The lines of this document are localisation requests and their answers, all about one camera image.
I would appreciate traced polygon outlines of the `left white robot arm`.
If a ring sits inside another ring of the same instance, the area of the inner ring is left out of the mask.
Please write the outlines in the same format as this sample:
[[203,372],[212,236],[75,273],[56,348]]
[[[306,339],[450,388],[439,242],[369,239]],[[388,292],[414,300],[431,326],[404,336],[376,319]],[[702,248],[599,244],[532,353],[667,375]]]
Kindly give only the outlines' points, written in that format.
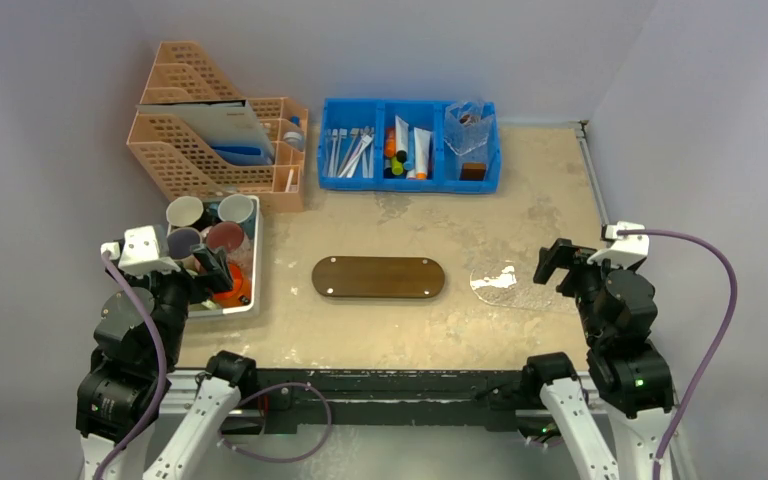
[[204,272],[195,274],[152,251],[159,266],[142,279],[119,269],[121,243],[103,246],[107,273],[121,289],[108,298],[94,331],[89,373],[77,391],[76,428],[86,479],[191,479],[218,441],[228,414],[257,399],[256,363],[227,351],[197,375],[190,410],[154,461],[147,448],[171,387],[189,307],[233,285],[224,248],[194,249]]

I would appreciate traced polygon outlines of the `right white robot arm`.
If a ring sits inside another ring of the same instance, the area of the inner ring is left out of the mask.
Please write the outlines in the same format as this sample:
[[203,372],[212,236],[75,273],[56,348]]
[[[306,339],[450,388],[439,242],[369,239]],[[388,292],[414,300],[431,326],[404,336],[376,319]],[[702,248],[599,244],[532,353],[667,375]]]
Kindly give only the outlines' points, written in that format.
[[671,479],[663,442],[673,418],[674,392],[666,360],[649,340],[658,309],[655,289],[637,270],[645,235],[618,236],[594,250],[559,238],[539,252],[533,275],[574,300],[585,334],[588,372],[604,404],[615,445],[608,446],[588,409],[586,391],[564,353],[530,357],[522,371],[524,399],[546,407],[583,479]]

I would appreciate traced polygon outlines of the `orange translucent cup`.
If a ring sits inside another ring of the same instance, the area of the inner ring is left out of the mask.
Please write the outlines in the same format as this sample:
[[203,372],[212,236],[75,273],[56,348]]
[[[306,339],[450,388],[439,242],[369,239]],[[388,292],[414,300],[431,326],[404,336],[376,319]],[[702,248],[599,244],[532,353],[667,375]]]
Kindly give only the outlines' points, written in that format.
[[227,292],[215,293],[212,300],[223,308],[247,306],[251,303],[252,283],[236,265],[231,263],[229,270],[232,278],[232,288]]

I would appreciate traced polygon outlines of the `clear glass toothbrush holder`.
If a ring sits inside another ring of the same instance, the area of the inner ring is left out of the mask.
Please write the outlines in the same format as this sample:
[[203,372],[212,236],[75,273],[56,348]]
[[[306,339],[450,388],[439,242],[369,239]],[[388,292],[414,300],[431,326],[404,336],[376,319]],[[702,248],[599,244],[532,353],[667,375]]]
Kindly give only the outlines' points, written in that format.
[[477,154],[487,146],[495,122],[490,103],[464,100],[443,111],[443,139],[458,156]]

